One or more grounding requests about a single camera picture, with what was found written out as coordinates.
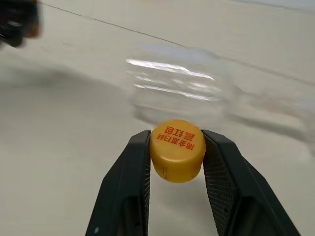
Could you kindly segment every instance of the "bottle cap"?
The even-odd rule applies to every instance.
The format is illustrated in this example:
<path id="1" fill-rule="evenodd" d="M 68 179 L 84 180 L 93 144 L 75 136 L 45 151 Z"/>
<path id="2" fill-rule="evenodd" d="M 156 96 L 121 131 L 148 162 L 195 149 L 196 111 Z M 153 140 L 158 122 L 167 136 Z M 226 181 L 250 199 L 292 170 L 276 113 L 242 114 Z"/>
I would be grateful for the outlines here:
<path id="1" fill-rule="evenodd" d="M 206 143 L 201 130 L 185 120 L 161 123 L 151 133 L 150 156 L 163 179 L 183 183 L 200 172 Z"/>

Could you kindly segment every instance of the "clear plastic bottle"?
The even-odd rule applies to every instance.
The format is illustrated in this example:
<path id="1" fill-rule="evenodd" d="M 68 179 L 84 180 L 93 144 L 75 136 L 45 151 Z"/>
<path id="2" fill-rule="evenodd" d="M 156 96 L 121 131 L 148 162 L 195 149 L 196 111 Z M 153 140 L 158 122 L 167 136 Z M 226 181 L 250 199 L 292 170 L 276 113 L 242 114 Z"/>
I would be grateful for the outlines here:
<path id="1" fill-rule="evenodd" d="M 176 45 L 141 45 L 127 59 L 131 103 L 154 125 L 180 118 L 217 130 L 232 95 L 231 75 L 220 58 Z"/>

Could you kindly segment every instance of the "floor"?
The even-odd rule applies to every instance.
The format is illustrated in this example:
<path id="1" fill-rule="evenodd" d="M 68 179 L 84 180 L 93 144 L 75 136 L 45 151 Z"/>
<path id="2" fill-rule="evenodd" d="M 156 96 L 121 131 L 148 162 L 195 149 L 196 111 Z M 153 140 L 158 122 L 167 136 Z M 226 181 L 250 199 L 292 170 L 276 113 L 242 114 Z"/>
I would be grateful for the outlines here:
<path id="1" fill-rule="evenodd" d="M 130 136 L 125 80 L 141 43 L 201 47 L 244 91 L 291 93 L 314 82 L 315 15 L 229 0 L 45 0 L 43 36 L 0 51 L 0 234 L 83 235 L 100 183 Z M 297 120 L 285 121 L 292 126 Z M 315 162 L 307 146 L 243 122 L 221 133 L 268 180 L 303 236 L 314 235 Z M 183 185 L 152 172 L 149 235 L 216 236 L 199 175 Z"/>

